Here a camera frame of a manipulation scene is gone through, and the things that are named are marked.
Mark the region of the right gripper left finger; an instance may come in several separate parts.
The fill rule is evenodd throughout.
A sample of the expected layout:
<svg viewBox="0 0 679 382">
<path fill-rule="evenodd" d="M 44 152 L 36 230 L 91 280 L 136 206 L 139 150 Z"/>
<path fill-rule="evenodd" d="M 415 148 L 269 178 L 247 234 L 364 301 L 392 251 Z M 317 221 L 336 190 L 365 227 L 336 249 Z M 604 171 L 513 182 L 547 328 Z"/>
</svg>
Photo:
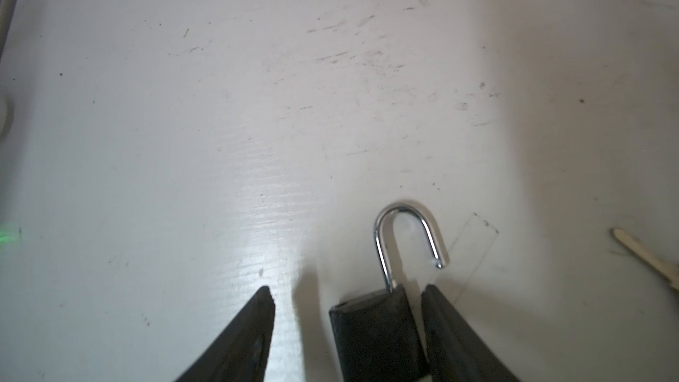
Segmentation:
<svg viewBox="0 0 679 382">
<path fill-rule="evenodd" d="M 180 381 L 262 381 L 270 354 L 275 302 L 261 286 Z"/>
</svg>

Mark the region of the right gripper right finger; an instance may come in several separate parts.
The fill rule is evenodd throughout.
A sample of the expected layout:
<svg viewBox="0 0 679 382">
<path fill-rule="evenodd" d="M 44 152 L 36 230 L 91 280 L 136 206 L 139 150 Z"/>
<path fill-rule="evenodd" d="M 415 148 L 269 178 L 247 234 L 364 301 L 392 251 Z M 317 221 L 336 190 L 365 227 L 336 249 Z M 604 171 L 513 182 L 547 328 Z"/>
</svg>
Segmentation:
<svg viewBox="0 0 679 382">
<path fill-rule="evenodd" d="M 425 288 L 421 307 L 433 381 L 519 381 L 436 286 Z"/>
</svg>

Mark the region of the black padlock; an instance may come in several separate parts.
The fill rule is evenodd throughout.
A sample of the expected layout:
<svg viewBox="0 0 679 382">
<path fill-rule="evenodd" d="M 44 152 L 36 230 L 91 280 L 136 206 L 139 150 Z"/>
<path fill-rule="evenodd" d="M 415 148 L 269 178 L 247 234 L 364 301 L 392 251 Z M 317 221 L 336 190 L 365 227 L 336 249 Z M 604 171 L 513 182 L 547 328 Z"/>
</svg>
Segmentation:
<svg viewBox="0 0 679 382">
<path fill-rule="evenodd" d="M 341 302 L 329 311 L 345 381 L 419 381 L 430 374 L 406 290 L 394 279 L 384 242 L 385 222 L 401 212 L 420 222 L 435 267 L 446 266 L 433 225 L 421 208 L 392 203 L 378 214 L 373 237 L 385 288 Z"/>
</svg>

